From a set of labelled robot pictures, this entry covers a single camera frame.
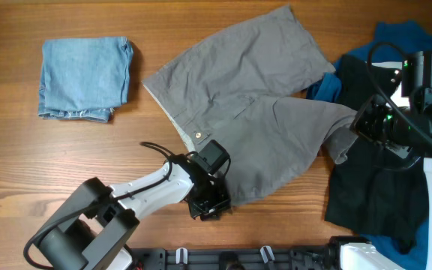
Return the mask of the grey shorts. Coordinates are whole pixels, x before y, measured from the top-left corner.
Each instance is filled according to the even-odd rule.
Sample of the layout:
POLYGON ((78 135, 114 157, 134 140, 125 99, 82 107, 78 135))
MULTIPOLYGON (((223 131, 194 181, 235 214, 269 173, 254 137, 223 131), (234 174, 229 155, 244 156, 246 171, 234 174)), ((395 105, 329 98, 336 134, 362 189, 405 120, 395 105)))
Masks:
POLYGON ((355 111, 297 97, 333 71, 283 6, 213 34, 142 84, 189 150, 215 140, 229 152, 226 185, 241 206, 305 173, 320 149, 346 161, 355 111))

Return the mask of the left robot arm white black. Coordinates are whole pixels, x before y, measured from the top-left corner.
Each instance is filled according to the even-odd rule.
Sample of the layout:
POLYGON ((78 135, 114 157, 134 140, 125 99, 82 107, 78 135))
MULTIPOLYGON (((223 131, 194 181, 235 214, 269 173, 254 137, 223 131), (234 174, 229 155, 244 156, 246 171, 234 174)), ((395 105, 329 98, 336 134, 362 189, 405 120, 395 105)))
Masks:
POLYGON ((23 249, 27 263, 42 269, 29 255, 35 246, 47 269, 141 269, 127 246, 140 221, 157 210, 185 201, 192 218, 207 220, 230 208, 224 177, 228 154, 179 154, 157 171, 126 184, 84 181, 23 249))

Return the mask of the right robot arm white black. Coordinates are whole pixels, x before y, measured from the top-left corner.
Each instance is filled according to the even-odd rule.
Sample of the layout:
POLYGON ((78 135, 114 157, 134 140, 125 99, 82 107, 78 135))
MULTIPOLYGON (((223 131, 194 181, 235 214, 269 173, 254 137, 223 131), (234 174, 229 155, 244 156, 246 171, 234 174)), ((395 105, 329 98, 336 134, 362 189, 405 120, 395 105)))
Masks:
POLYGON ((358 139, 331 173, 325 219, 404 269, 432 269, 432 52, 396 68, 346 55, 338 75, 358 139))

